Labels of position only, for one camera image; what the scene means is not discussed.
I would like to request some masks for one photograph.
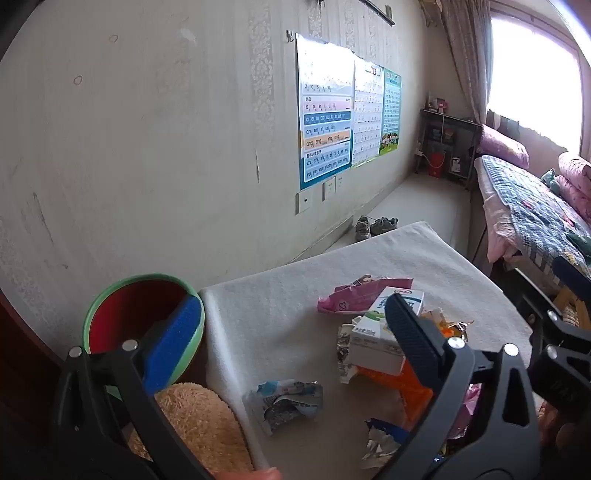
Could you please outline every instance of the blue plaid bedsheet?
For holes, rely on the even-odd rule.
[[[541,180],[509,162],[483,155],[484,165],[501,202],[509,207],[517,234],[517,247],[551,280],[555,257],[566,257],[591,278],[583,255],[566,237],[567,232],[591,236],[590,226],[563,199],[554,195]]]

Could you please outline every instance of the pink wrapper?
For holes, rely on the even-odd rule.
[[[453,439],[463,436],[470,424],[478,397],[480,396],[481,384],[470,385],[464,396],[464,402],[457,413],[456,420],[453,423],[452,429],[447,434],[447,438]]]
[[[370,275],[355,280],[351,285],[335,287],[328,297],[318,299],[320,313],[363,315],[386,287],[407,288],[413,286],[412,278],[372,278]]]

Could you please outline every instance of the orange plastic bag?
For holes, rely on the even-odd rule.
[[[445,338],[457,335],[457,333],[451,328],[440,330]],[[403,426],[406,429],[413,427],[425,411],[425,408],[427,408],[427,405],[433,396],[433,390],[421,385],[421,382],[418,381],[410,363],[406,360],[404,361],[400,375],[384,374],[363,367],[358,367],[358,369],[360,374],[371,378],[380,385],[388,388],[395,388],[400,392],[400,396],[404,402],[404,412],[407,416],[406,424]]]

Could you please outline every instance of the metal screw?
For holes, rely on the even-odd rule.
[[[131,338],[129,340],[124,341],[121,346],[123,347],[123,350],[125,350],[126,352],[132,352],[138,347],[138,341],[133,340],[133,338]]]
[[[503,350],[505,351],[505,353],[507,355],[511,355],[511,356],[519,355],[519,349],[517,348],[517,345],[513,345],[513,343],[507,343],[503,347]]]
[[[82,348],[79,346],[73,346],[70,348],[68,355],[70,355],[72,358],[78,358],[80,355],[82,355]]]
[[[459,350],[460,348],[464,348],[466,346],[466,342],[462,340],[460,337],[449,337],[447,339],[447,344],[450,347],[455,348],[456,350]]]
[[[558,357],[558,352],[556,351],[556,348],[554,348],[552,345],[548,345],[548,347],[546,348],[546,352],[548,352],[548,356],[552,360],[556,360],[556,358]]]

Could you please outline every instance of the educational poster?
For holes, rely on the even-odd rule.
[[[388,69],[384,69],[384,119],[382,121],[380,155],[398,148],[401,95],[402,77]]]
[[[384,68],[355,57],[352,166],[361,165],[379,155],[383,108]]]
[[[300,82],[300,189],[350,167],[354,55],[296,36]]]

